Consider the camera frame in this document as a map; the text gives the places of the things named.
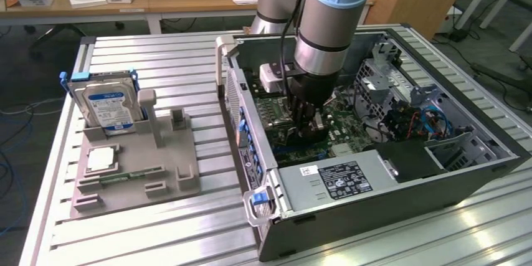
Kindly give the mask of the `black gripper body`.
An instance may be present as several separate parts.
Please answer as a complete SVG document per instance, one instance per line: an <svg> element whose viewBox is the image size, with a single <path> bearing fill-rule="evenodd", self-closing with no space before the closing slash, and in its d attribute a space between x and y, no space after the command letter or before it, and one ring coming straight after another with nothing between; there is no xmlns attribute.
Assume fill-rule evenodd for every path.
<svg viewBox="0 0 532 266"><path fill-rule="evenodd" d="M291 77L289 84L287 108L297 131L309 126L319 113L335 84L335 73L313 75L303 73Z"/></svg>

